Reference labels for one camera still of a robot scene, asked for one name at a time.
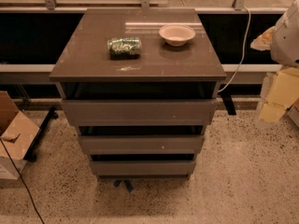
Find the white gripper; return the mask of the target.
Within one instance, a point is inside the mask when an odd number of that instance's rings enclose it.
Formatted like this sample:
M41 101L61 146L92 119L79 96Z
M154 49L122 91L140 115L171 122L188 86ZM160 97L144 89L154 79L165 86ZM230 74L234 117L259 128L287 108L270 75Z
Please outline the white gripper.
M255 38L250 47L259 51L270 50L272 26ZM261 100L256 109L255 124L260 129L276 125L299 99L299 69L289 67L276 73L267 73L263 79Z

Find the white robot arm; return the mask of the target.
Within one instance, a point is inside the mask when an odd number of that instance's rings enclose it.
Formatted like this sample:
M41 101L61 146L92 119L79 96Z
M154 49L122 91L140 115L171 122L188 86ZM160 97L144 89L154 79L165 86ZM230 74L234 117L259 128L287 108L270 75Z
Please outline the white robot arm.
M271 59L281 64L275 74L263 80L258 104L259 128L274 126L299 98L299 0L295 0L277 23L255 38L250 47L269 50Z

